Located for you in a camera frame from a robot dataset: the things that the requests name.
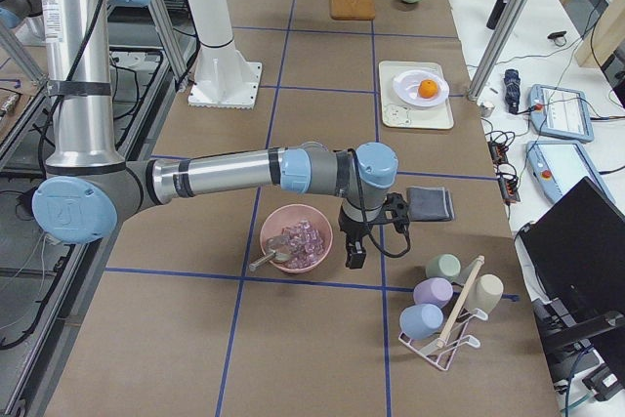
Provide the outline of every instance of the gray cloth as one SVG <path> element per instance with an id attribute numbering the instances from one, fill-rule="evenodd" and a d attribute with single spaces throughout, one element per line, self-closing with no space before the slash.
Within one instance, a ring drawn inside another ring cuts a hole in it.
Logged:
<path id="1" fill-rule="evenodd" d="M 445 188 L 408 188 L 408 215 L 412 222 L 447 222 L 454 219 L 451 194 Z"/>

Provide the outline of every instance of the silver scoop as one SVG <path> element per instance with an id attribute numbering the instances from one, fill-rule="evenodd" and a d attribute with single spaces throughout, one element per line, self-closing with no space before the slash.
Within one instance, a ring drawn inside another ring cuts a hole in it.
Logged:
<path id="1" fill-rule="evenodd" d="M 290 261 L 293 257 L 293 251 L 288 242 L 289 238 L 284 234 L 268 239 L 267 243 L 265 243 L 265 251 L 267 254 L 250 264 L 250 271 L 255 271 L 258 267 L 269 261 L 274 261 L 279 264 Z"/>

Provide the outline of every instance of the black monitor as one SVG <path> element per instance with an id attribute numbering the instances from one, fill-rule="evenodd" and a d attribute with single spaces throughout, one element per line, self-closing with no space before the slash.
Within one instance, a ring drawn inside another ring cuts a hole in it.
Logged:
<path id="1" fill-rule="evenodd" d="M 576 322 L 625 314 L 625 216 L 588 178 L 520 232 L 547 295 Z M 590 342 L 625 384 L 625 327 Z"/>

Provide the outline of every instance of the orange fruit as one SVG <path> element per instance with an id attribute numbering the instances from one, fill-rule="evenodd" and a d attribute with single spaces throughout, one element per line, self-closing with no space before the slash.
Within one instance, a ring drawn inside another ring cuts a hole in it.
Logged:
<path id="1" fill-rule="evenodd" d="M 434 80 L 423 80 L 419 84 L 419 96 L 421 98 L 431 98 L 438 93 L 438 83 Z"/>

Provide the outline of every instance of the green cup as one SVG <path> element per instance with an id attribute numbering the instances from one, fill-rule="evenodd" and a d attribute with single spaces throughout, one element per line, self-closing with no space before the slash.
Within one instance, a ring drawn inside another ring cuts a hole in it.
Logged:
<path id="1" fill-rule="evenodd" d="M 426 265 L 426 277 L 442 277 L 453 282 L 460 273 L 460 261 L 453 254 L 436 256 Z"/>

